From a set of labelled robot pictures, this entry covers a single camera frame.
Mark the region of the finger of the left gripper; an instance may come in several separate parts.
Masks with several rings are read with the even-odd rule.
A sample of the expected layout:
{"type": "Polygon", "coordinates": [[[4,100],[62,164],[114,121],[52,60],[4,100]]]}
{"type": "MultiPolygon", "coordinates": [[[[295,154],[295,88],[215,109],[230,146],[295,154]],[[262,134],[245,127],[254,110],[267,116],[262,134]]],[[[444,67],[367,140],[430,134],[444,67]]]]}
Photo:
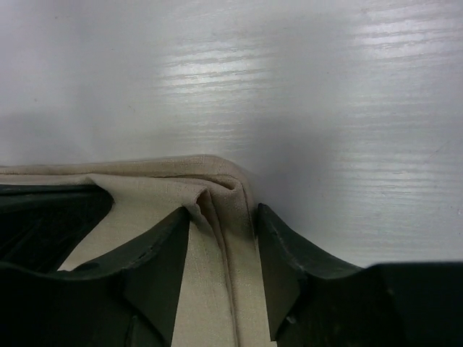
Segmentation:
{"type": "Polygon", "coordinates": [[[39,273],[59,269],[108,215],[96,185],[1,185],[1,261],[39,273]]]}

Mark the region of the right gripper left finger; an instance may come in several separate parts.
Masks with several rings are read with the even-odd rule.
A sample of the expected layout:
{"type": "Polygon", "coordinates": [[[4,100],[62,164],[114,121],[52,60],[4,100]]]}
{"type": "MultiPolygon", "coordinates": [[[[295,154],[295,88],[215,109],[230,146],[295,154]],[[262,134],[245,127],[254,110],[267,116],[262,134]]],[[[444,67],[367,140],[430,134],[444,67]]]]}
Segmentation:
{"type": "Polygon", "coordinates": [[[171,345],[189,225],[189,213],[179,207],[140,236],[74,269],[108,278],[110,297],[129,313],[125,346],[171,345]]]}

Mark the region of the beige cloth napkin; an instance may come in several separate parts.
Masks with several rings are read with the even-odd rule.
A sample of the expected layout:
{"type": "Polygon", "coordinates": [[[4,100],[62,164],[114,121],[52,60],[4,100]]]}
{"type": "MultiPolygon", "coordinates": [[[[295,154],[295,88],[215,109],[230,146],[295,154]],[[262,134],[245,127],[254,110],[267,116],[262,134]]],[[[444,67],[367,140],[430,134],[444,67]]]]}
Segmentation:
{"type": "Polygon", "coordinates": [[[222,158],[3,167],[4,184],[90,184],[111,212],[66,258],[65,270],[139,236],[178,207],[191,215],[175,346],[270,346],[254,203],[242,172],[222,158]]]}

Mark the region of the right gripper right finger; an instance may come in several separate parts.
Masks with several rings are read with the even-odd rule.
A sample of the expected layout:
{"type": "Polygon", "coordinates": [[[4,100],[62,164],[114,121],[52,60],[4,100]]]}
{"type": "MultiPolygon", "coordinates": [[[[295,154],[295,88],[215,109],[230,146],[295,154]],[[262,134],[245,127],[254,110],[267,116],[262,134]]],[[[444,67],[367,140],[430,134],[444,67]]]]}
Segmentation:
{"type": "Polygon", "coordinates": [[[299,323],[297,315],[317,280],[344,278],[362,269],[308,241],[262,203],[257,209],[255,232],[274,342],[281,342],[287,328],[299,323]]]}

